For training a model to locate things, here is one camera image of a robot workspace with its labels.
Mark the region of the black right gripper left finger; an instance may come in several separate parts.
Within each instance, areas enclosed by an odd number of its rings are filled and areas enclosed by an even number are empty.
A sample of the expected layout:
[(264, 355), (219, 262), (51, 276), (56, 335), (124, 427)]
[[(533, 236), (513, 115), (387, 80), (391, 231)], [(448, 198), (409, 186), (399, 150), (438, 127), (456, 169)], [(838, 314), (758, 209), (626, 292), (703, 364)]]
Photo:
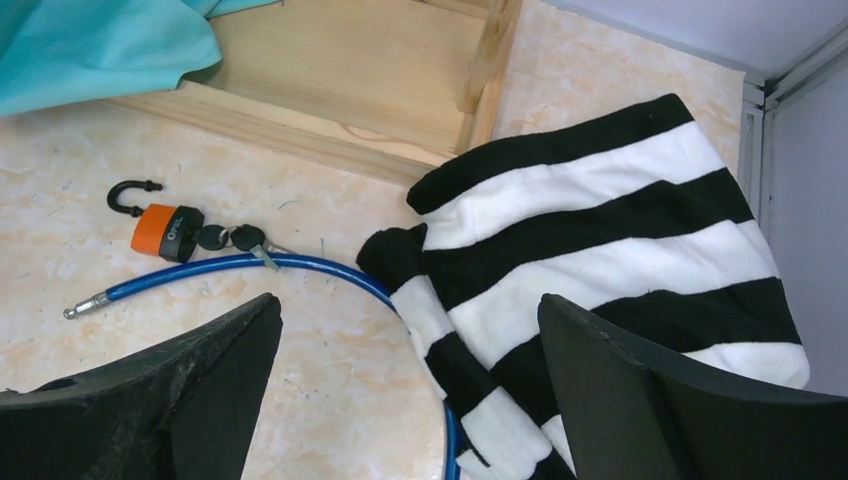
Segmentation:
[(182, 335), (1, 395), (5, 479), (238, 479), (282, 333), (262, 294)]

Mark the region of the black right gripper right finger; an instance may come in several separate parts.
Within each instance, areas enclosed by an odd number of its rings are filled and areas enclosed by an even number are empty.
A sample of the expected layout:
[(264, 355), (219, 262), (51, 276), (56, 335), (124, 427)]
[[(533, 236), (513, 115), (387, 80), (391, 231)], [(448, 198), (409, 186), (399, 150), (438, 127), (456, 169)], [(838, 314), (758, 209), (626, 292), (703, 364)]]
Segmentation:
[(559, 295), (538, 307), (581, 479), (843, 479), (847, 401), (736, 375)]

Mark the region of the black-headed padlock keys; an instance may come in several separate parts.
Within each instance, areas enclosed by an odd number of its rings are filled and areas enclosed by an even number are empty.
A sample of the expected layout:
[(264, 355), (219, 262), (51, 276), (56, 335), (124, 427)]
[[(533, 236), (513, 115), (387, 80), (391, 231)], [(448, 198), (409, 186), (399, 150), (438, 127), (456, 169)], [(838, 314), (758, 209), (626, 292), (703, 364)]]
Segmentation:
[(261, 228), (250, 224), (234, 227), (206, 225), (193, 234), (193, 239), (199, 247), (209, 251), (234, 247), (239, 251), (250, 253), (273, 270), (278, 270), (279, 266), (272, 259), (272, 254), (294, 254), (294, 251), (269, 240)]

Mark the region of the blue cable lock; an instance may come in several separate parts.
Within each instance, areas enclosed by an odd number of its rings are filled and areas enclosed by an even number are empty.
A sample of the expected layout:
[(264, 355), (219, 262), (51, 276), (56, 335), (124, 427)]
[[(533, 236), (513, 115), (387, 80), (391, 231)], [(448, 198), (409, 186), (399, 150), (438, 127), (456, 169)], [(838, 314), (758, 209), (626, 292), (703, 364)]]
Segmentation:
[(268, 268), (271, 264), (274, 264), (277, 269), (308, 270), (344, 280), (372, 295), (391, 311), (396, 310), (390, 299), (388, 289), (357, 269), (323, 257), (272, 253), (266, 261), (251, 254), (236, 254), (178, 264), (109, 287), (66, 309), (63, 315), (66, 319), (73, 320), (98, 311), (119, 300), (179, 280), (226, 270), (251, 267)]

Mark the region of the orange black padlock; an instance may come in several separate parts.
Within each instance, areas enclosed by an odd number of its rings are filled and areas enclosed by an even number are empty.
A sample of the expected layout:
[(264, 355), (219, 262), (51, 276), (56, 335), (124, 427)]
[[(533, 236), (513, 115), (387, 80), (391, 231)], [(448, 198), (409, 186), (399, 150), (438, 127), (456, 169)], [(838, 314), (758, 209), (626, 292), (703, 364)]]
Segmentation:
[(169, 262), (187, 263), (197, 248), (196, 235), (204, 225), (205, 215), (197, 208), (183, 205), (150, 204), (146, 209), (123, 205), (119, 197), (128, 189), (152, 192), (162, 191), (164, 186), (152, 180), (126, 180), (109, 190), (108, 207), (114, 212), (138, 219), (130, 248)]

